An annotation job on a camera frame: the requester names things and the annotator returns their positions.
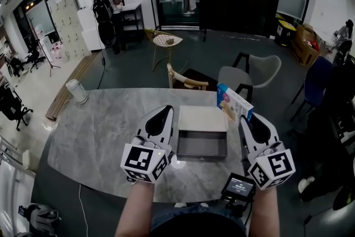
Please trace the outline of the small black display screen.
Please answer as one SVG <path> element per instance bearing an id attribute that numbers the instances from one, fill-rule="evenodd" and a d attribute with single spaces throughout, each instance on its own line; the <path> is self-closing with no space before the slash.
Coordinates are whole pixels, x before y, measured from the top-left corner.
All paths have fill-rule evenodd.
<path id="1" fill-rule="evenodd" d="M 226 201 L 226 207 L 238 218 L 253 202 L 256 184 L 252 179 L 231 173 L 221 191 L 221 200 Z"/>

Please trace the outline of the person's blue jeans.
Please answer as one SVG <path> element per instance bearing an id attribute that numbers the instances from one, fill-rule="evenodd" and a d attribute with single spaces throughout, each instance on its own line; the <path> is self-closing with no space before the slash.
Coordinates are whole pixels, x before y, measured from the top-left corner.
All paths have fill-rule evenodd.
<path id="1" fill-rule="evenodd" d="M 228 234 L 245 237 L 246 227 L 242 220 L 232 210 L 221 205 L 197 203 L 191 206 L 181 204 L 155 214 L 151 220 L 149 236 L 212 237 Z"/>

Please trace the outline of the person's black shirt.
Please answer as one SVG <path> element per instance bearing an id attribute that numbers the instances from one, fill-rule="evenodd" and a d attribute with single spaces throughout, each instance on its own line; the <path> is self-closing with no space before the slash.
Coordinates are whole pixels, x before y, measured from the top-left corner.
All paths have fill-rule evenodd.
<path id="1" fill-rule="evenodd" d="M 167 214 L 152 223 L 149 237 L 246 237 L 239 222 L 215 213 Z"/>

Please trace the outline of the cardboard box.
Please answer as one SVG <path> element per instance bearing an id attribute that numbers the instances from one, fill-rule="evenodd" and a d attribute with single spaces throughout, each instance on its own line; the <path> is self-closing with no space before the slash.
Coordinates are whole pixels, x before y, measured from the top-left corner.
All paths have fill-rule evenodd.
<path id="1" fill-rule="evenodd" d="M 303 67 L 309 68 L 321 55 L 321 38 L 308 24 L 298 25 L 291 44 L 291 51 Z"/>

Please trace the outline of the blue white carton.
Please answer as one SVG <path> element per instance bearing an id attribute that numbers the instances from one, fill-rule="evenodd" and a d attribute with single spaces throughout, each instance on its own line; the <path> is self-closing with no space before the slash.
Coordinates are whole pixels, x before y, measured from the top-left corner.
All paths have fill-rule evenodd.
<path id="1" fill-rule="evenodd" d="M 233 122 L 238 123 L 239 117 L 244 116 L 250 121 L 253 105 L 223 83 L 217 85 L 217 107 Z"/>

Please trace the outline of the person's right forearm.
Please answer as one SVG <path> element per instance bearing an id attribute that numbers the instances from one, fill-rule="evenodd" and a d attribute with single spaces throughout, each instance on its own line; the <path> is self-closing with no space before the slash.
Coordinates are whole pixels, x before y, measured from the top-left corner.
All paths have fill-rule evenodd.
<path id="1" fill-rule="evenodd" d="M 280 237 L 276 187 L 256 189 L 248 237 Z"/>

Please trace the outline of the grey box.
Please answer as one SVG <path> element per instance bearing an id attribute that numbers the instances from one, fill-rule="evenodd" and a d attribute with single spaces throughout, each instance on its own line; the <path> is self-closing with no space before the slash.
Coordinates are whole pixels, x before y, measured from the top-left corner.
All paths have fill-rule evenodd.
<path id="1" fill-rule="evenodd" d="M 176 156 L 179 160 L 223 160 L 227 157 L 228 118 L 217 107 L 182 105 Z"/>

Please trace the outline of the person's left forearm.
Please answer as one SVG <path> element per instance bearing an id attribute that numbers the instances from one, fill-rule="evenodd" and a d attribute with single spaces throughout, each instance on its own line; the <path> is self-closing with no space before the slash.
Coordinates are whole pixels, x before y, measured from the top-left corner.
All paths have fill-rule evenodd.
<path id="1" fill-rule="evenodd" d="M 130 190 L 120 216 L 115 237 L 148 237 L 155 185 L 136 182 Z"/>

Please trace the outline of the grey chair black legs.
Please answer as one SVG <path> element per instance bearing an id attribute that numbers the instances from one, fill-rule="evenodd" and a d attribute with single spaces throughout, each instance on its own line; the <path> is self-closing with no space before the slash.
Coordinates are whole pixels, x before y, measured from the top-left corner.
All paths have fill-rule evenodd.
<path id="1" fill-rule="evenodd" d="M 233 65 L 220 69 L 217 81 L 251 102 L 253 91 L 269 85 L 281 64 L 276 55 L 257 57 L 240 52 Z"/>

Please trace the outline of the grey backpack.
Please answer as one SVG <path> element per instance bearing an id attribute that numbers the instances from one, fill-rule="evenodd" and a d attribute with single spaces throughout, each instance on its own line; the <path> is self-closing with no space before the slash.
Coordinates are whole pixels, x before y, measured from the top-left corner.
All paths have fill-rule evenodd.
<path id="1" fill-rule="evenodd" d="M 56 229 L 61 220 L 57 210 L 44 204 L 30 203 L 26 207 L 20 205 L 18 214 L 26 218 L 36 230 L 57 237 Z"/>

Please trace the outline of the white cabinet stack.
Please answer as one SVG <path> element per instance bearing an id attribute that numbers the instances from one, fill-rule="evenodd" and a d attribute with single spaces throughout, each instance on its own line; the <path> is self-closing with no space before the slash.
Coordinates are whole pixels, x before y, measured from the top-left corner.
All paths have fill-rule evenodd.
<path id="1" fill-rule="evenodd" d="M 79 10 L 77 15 L 82 26 L 82 37 L 90 51 L 105 49 L 98 33 L 97 20 L 92 10 L 93 0 L 77 0 Z"/>

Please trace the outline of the white locker cabinet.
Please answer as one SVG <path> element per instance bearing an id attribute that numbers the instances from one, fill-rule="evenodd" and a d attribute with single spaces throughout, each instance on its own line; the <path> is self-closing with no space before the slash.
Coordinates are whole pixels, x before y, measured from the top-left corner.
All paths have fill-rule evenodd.
<path id="1" fill-rule="evenodd" d="M 47 5 L 68 59 L 82 59 L 91 55 L 82 36 L 77 0 L 48 0 Z"/>

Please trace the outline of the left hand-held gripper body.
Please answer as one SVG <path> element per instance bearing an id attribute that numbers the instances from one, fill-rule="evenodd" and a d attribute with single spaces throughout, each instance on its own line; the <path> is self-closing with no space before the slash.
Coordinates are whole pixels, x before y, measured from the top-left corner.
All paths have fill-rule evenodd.
<path id="1" fill-rule="evenodd" d="M 127 181 L 156 183 L 174 155 L 172 147 L 153 142 L 136 135 L 124 146 L 120 167 L 127 175 Z"/>

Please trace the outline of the black office chair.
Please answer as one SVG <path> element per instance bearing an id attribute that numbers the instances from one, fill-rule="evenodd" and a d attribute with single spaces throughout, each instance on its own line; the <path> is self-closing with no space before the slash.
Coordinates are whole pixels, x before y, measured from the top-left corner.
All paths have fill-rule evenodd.
<path id="1" fill-rule="evenodd" d="M 32 69 L 35 67 L 38 69 L 37 64 L 38 63 L 43 63 L 45 60 L 45 56 L 40 56 L 39 52 L 39 43 L 38 40 L 35 39 L 34 36 L 31 36 L 30 39 L 30 48 L 29 48 L 29 55 L 26 57 L 27 61 L 26 63 L 31 63 L 32 66 L 30 68 L 30 72 L 32 72 Z"/>
<path id="2" fill-rule="evenodd" d="M 21 122 L 28 126 L 29 120 L 26 120 L 26 116 L 29 112 L 33 113 L 33 109 L 26 107 L 17 92 L 11 89 L 10 84 L 3 81 L 0 84 L 0 112 L 8 120 L 16 121 L 16 130 L 20 131 Z"/>

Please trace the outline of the blue chair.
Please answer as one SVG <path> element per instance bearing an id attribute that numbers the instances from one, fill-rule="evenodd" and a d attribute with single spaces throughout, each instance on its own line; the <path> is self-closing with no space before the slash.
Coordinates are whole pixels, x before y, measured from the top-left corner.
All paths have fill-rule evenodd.
<path id="1" fill-rule="evenodd" d="M 325 90 L 329 83 L 332 69 L 333 64 L 323 56 L 317 57 L 317 59 L 312 63 L 303 80 L 303 84 L 291 102 L 291 104 L 293 104 L 298 96 L 303 93 L 303 102 L 290 119 L 290 122 L 294 121 L 305 104 L 310 106 L 307 111 L 308 113 L 313 108 L 318 108 L 321 105 Z"/>

